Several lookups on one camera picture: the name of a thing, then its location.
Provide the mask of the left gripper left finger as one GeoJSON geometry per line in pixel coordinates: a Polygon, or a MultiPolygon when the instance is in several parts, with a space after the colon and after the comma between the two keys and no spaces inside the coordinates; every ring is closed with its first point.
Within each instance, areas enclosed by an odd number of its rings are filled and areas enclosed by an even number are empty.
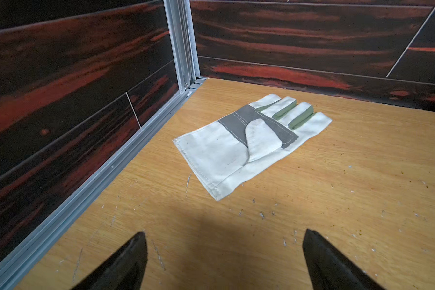
{"type": "Polygon", "coordinates": [[[141,288],[147,261],[146,235],[138,232],[74,289],[138,290],[141,288]]]}

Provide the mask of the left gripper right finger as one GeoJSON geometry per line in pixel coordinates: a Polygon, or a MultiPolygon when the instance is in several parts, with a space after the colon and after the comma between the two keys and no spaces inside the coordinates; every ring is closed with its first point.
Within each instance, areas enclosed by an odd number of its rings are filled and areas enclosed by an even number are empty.
{"type": "Polygon", "coordinates": [[[315,290],[383,289],[319,232],[307,229],[302,247],[315,290]]]}

